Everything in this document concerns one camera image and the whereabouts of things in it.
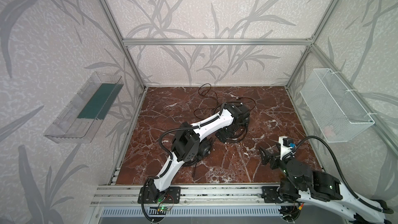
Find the aluminium frame crossbar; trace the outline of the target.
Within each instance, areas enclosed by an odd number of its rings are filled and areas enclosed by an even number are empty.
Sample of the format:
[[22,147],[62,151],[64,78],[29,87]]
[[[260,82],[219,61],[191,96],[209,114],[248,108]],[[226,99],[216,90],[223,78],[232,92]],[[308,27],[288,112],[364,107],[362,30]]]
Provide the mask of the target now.
[[126,38],[125,46],[137,45],[292,45],[309,46],[313,41],[305,38]]

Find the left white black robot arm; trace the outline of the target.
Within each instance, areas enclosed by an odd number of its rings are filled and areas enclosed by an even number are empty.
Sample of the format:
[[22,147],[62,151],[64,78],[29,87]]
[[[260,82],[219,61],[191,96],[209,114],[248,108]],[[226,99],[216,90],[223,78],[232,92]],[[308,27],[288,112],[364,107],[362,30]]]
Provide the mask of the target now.
[[138,203],[161,203],[168,197],[177,199],[177,188],[172,180],[182,167],[196,165],[208,156],[215,137],[222,143],[239,143],[248,132],[250,109],[242,102],[222,103],[220,111],[212,116],[179,128],[164,132],[158,139],[161,148],[169,157],[156,176],[147,177],[140,191]]

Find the aluminium front rail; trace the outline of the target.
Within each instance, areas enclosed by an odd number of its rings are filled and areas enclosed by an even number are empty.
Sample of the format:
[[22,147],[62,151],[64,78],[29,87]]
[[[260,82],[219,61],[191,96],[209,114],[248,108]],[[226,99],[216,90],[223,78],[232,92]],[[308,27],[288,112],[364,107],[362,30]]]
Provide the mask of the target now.
[[[192,184],[178,185],[181,196],[178,204],[183,205],[277,205],[264,203],[261,198],[263,186],[278,186],[277,184]],[[99,186],[91,200],[92,207],[105,206],[139,206],[137,202],[141,185]],[[302,192],[300,197],[293,201],[283,201],[278,205],[292,205],[305,202],[315,206],[333,207],[339,212],[349,206],[343,201],[322,202],[313,199],[310,193]]]

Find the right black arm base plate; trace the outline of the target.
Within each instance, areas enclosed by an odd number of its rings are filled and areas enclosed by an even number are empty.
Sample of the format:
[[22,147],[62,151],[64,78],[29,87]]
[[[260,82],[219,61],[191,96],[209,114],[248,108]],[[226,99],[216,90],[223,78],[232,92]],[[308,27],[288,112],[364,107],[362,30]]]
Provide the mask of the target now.
[[261,187],[261,190],[261,198],[264,200],[264,203],[283,203],[283,200],[279,195],[279,186],[263,186]]

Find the clear plastic wall tray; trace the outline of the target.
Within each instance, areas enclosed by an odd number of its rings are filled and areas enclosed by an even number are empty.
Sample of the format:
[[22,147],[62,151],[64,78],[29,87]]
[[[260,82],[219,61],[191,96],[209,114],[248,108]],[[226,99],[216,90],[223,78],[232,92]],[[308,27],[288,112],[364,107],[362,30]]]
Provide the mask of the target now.
[[91,143],[123,86],[120,75],[92,73],[44,137],[57,144]]

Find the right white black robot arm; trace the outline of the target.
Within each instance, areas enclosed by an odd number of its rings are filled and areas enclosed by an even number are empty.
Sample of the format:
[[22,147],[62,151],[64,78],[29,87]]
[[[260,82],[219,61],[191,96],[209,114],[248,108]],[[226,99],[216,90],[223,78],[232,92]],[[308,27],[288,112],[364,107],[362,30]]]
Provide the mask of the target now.
[[384,200],[370,200],[355,193],[330,147],[327,149],[340,175],[338,178],[326,172],[315,171],[295,158],[298,148],[310,139],[307,136],[295,144],[293,139],[281,136],[278,140],[278,153],[259,148],[262,164],[269,165],[272,170],[279,169],[284,174],[278,186],[262,187],[264,202],[285,203],[286,206],[279,212],[288,223],[294,222],[304,204],[309,203],[333,212],[352,224],[388,224],[386,216],[394,211]]

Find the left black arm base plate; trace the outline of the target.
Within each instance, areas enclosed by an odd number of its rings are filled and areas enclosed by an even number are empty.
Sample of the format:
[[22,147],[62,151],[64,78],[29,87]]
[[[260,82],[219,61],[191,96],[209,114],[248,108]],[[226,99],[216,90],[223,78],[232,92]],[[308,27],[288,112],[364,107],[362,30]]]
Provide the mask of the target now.
[[138,195],[137,202],[139,204],[158,204],[158,203],[174,203],[178,204],[181,196],[180,187],[170,187],[169,189],[158,192],[156,189],[152,190],[149,186],[142,187]]

